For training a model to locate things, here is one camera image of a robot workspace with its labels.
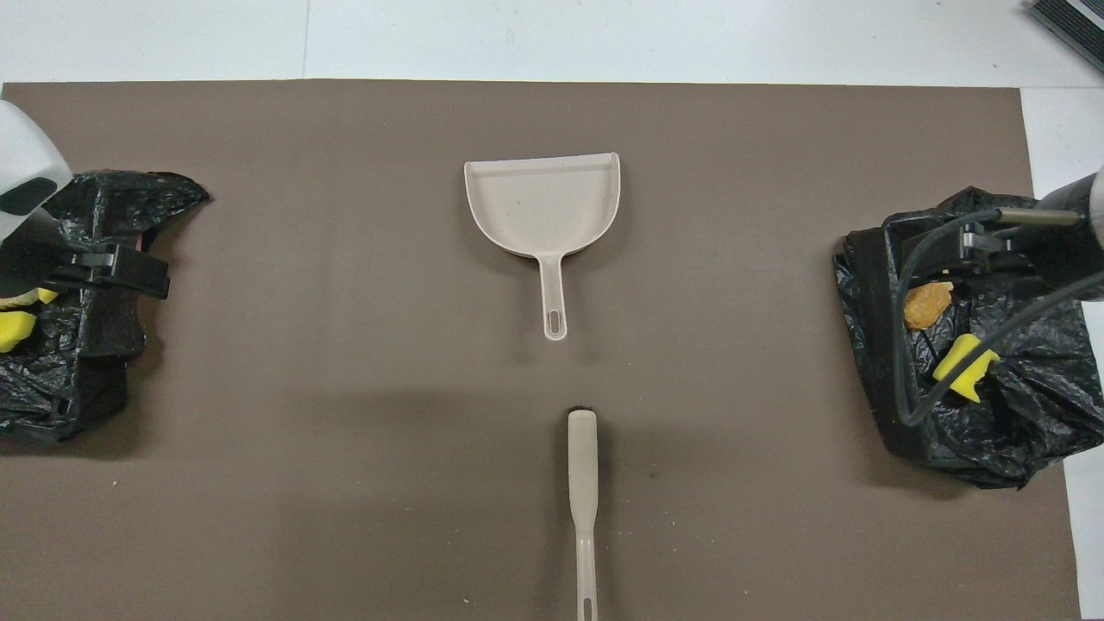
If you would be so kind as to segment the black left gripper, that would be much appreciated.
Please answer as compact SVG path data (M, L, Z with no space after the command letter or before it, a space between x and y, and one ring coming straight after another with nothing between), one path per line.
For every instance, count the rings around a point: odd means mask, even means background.
M32 210L1 248L1 295L19 296L40 286L119 288L166 299L171 284L168 263L151 254L107 244L76 252L45 210Z

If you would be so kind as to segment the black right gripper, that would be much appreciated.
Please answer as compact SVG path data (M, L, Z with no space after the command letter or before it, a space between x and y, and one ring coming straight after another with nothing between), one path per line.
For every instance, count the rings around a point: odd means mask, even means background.
M902 243L902 257L921 257L911 284L979 278L1001 272L1013 298L1057 293L1103 271L1101 238L1089 221L1070 227L1018 224L989 229L999 215L960 215Z

